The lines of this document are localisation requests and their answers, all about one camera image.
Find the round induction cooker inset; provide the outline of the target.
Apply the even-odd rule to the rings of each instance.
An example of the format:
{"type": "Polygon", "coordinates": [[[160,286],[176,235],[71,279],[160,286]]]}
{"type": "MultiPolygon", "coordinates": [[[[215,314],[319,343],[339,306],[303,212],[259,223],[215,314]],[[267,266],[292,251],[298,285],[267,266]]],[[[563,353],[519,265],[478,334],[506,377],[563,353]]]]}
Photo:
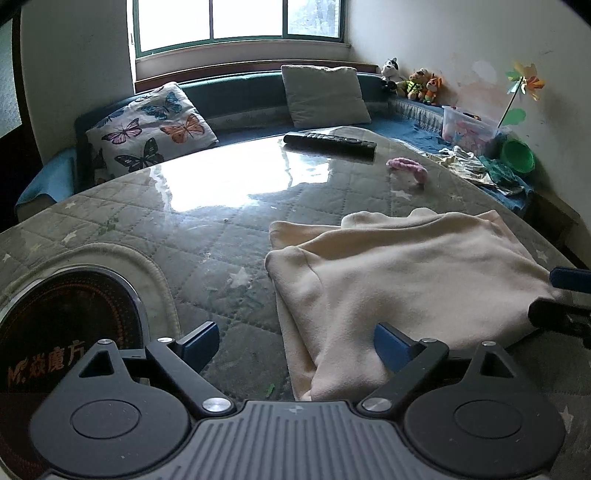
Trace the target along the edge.
{"type": "Polygon", "coordinates": [[[33,413],[100,339],[139,349],[145,308],[131,284],[95,266],[63,269],[21,291],[1,315],[1,459],[19,479],[45,466],[33,450],[33,413]]]}

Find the orange plush toy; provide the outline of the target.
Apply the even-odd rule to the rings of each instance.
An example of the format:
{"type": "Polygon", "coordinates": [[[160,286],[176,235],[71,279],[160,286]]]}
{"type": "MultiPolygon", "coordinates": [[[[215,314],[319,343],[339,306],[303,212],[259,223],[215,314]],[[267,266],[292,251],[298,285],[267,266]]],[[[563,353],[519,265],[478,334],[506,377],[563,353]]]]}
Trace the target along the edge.
{"type": "Polygon", "coordinates": [[[422,102],[428,105],[434,105],[442,86],[443,79],[437,75],[434,75],[425,86],[422,102]]]}

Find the black white plush toy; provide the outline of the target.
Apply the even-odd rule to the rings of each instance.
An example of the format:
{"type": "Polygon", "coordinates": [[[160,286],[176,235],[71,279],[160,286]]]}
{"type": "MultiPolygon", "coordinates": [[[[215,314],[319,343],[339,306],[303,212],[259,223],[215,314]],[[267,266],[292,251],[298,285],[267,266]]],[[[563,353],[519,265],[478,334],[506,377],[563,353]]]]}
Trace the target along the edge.
{"type": "Polygon", "coordinates": [[[396,57],[389,59],[381,69],[382,87],[389,93],[397,95],[403,83],[404,79],[401,77],[398,59],[396,57]]]}

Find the green plastic bucket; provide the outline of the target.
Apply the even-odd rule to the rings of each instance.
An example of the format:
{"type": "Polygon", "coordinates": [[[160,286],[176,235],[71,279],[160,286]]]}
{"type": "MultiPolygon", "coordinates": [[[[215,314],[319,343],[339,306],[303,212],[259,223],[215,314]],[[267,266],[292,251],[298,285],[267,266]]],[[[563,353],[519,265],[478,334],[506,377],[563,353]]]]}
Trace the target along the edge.
{"type": "Polygon", "coordinates": [[[508,139],[501,148],[500,159],[518,174],[535,170],[535,156],[529,146],[516,139],[508,139]]]}

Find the crumpled cloths on sofa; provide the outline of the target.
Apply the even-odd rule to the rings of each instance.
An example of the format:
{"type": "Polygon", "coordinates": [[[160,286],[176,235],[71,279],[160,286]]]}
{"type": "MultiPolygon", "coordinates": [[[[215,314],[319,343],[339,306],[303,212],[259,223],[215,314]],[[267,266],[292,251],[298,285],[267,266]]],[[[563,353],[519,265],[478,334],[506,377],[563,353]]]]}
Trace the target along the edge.
{"type": "Polygon", "coordinates": [[[447,168],[457,176],[475,184],[510,197],[528,195],[532,188],[501,160],[477,156],[460,146],[442,148],[427,157],[447,168]]]}

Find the cream knit garment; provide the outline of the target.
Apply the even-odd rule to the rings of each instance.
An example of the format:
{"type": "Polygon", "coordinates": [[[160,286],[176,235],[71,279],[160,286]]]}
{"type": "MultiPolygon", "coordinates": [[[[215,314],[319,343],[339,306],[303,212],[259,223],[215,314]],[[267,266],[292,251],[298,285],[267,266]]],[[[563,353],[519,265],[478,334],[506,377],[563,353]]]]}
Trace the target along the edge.
{"type": "Polygon", "coordinates": [[[356,212],[338,226],[276,221],[266,271],[294,397],[359,401],[389,378],[377,324],[459,350],[531,332],[536,299],[563,300],[496,211],[356,212]]]}

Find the butterfly print pillow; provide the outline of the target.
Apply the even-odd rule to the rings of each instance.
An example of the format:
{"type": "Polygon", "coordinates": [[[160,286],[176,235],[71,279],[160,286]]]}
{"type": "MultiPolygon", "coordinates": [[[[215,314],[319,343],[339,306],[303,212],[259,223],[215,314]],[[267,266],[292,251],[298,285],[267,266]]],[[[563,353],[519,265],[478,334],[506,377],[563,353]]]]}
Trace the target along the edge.
{"type": "Polygon", "coordinates": [[[108,180],[214,146],[218,139],[175,82],[106,115],[85,132],[95,181],[108,180]]]}

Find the clear plastic storage box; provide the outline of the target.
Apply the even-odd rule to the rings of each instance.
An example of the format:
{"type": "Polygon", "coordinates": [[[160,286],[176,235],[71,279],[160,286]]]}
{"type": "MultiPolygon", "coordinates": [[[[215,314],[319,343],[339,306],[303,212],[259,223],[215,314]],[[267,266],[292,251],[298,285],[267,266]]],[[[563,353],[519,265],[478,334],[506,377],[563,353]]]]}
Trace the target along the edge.
{"type": "Polygon", "coordinates": [[[476,156],[484,155],[497,135],[497,123],[453,106],[443,107],[442,138],[476,156]]]}

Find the beige square pillow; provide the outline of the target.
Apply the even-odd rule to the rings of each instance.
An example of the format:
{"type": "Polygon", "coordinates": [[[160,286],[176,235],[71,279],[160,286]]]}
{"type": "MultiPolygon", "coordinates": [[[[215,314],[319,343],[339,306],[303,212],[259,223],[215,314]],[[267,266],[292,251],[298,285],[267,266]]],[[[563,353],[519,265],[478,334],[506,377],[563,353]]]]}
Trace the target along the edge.
{"type": "Polygon", "coordinates": [[[355,68],[283,65],[280,71],[295,128],[372,122],[355,68]]]}

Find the brown plush toy green vest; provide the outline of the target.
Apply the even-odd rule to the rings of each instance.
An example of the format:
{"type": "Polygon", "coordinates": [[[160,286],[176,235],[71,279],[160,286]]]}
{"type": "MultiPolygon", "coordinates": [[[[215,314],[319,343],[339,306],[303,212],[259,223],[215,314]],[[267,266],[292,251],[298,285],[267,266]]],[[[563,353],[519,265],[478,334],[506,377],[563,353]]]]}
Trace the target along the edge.
{"type": "Polygon", "coordinates": [[[430,79],[431,72],[426,68],[421,68],[412,73],[407,80],[398,83],[399,94],[409,100],[421,100],[430,79]]]}

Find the green framed window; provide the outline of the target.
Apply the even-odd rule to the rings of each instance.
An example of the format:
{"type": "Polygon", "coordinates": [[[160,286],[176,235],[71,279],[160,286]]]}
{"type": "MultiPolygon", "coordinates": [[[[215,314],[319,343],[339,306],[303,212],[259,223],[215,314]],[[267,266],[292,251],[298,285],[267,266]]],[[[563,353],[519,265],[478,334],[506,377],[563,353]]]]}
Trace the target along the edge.
{"type": "Polygon", "coordinates": [[[138,57],[250,40],[342,42],[342,0],[139,0],[131,3],[138,57]]]}

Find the blue corner sofa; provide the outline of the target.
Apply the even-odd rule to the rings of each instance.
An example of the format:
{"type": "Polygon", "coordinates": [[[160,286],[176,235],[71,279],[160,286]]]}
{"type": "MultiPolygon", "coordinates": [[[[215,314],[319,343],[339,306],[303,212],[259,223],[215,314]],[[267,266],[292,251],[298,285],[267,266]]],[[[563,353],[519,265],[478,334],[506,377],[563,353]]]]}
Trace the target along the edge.
{"type": "MultiPolygon", "coordinates": [[[[441,107],[391,95],[376,75],[359,73],[358,79],[363,101],[372,116],[368,129],[402,139],[428,153],[437,153],[446,145],[441,134],[444,123],[441,107]]],[[[221,146],[294,129],[279,71],[185,82],[180,88],[204,116],[221,146]]],[[[147,96],[142,92],[79,116],[74,122],[75,145],[59,152],[43,166],[18,198],[15,210],[19,219],[27,219],[92,187],[93,168],[102,159],[92,152],[86,131],[108,120],[120,120],[124,107],[137,106],[147,96]]]]}

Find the pink hair scrunchie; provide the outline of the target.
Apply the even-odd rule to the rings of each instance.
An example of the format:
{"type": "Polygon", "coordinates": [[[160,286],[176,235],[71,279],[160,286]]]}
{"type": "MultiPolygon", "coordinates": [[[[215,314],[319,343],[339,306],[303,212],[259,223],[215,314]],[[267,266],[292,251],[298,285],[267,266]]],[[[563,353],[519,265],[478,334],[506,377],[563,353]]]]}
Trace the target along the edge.
{"type": "Polygon", "coordinates": [[[386,166],[395,171],[407,172],[413,175],[419,185],[428,181],[428,170],[416,160],[406,157],[396,157],[386,161],[386,166]]]}

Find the dark door frosted glass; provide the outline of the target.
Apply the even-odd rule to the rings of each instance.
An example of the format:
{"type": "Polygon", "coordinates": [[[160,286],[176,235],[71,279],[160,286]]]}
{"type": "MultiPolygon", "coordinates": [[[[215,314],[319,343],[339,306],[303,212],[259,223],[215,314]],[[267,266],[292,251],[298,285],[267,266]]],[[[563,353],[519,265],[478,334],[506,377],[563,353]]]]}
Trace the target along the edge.
{"type": "Polygon", "coordinates": [[[22,13],[27,1],[1,2],[1,138],[23,139],[41,163],[24,85],[22,65],[22,13]]]}

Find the black remote control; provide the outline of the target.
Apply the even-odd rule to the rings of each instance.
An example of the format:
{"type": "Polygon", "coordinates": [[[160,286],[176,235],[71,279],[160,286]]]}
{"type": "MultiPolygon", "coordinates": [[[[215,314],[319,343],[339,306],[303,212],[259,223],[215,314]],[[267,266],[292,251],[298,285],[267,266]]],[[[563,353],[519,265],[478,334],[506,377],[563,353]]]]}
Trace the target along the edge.
{"type": "Polygon", "coordinates": [[[342,137],[331,134],[311,132],[290,132],[283,135],[283,142],[295,149],[322,151],[338,155],[373,159],[377,144],[375,142],[342,137]]]}

